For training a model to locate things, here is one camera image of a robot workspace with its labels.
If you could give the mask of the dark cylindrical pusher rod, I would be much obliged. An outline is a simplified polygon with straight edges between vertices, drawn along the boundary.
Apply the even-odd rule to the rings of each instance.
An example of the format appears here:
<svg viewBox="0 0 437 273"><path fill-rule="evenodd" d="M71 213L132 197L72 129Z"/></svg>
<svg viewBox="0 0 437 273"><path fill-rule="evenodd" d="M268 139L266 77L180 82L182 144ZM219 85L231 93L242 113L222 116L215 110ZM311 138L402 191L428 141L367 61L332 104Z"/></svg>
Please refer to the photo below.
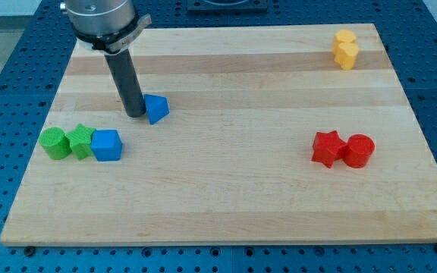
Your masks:
<svg viewBox="0 0 437 273"><path fill-rule="evenodd" d="M131 118L144 115L146 106L129 51L106 55L105 59L126 114Z"/></svg>

